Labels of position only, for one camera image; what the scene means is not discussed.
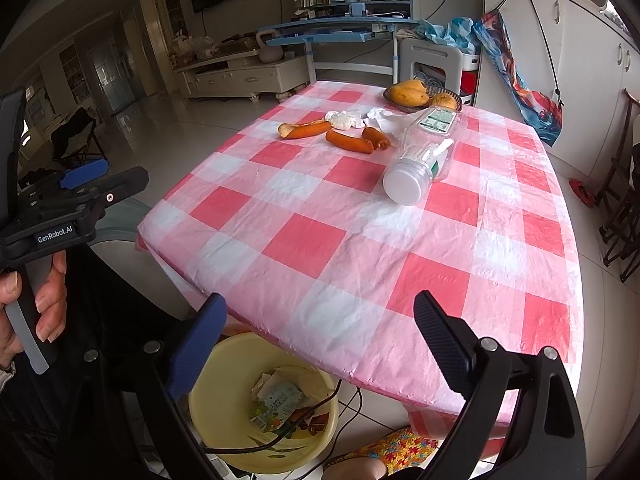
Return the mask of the person's left hand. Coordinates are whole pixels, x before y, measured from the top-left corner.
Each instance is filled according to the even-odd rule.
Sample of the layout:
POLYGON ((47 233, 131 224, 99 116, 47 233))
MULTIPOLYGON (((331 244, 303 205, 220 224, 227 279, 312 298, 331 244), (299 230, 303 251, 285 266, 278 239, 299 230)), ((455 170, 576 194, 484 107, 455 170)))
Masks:
POLYGON ((16 260, 1 257, 1 368, 21 352, 41 375, 58 360, 52 340, 66 320, 66 253, 44 250, 16 260))

